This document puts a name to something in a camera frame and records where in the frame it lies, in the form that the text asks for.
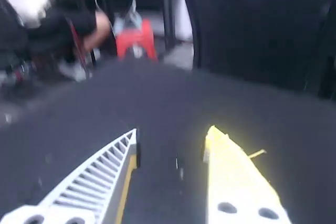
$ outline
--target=white shoe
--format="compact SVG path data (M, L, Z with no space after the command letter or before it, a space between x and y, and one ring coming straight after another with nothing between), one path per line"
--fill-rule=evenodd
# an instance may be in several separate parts
M0 71L0 86L6 81L7 78L7 73L5 71Z
M58 70L65 77L68 77L77 82L86 80L86 73L84 71L84 68L77 61L72 64L62 61L58 64Z

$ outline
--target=black shorts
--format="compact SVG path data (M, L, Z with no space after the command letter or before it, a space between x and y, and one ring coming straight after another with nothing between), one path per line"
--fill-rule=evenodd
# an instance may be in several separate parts
M73 23L80 37L96 29L94 12L54 7L47 11L38 28L27 28L30 51L44 53L72 44L72 33L67 20Z

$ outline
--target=red stool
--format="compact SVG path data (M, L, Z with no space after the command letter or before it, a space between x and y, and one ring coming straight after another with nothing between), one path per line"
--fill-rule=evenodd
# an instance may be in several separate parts
M142 28L139 29L125 29L116 37L117 55L120 59L125 57L128 48L134 44L139 44L145 49L148 58L157 61L156 51L154 47L154 33L149 20L144 19Z

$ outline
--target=bag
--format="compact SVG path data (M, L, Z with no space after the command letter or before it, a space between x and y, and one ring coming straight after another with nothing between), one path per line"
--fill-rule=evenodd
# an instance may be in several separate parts
M24 51L28 45L26 29L7 0L0 0L0 51Z

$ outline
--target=yellow stripe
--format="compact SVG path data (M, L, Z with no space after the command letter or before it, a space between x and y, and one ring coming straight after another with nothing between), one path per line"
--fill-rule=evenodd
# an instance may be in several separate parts
M128 188L130 186L132 171L137 168L137 159L136 158L137 158L136 155L132 155L130 157L130 163L129 163L128 168L127 168L126 178L125 178L125 182L124 182L124 188L122 190L122 194L121 194L121 198L120 198L120 202L119 202L119 207L118 207L118 212L117 212L117 217L115 219L116 220L115 224L120 224L121 221L122 221L122 216L123 216L124 209L125 209L127 193L128 193Z

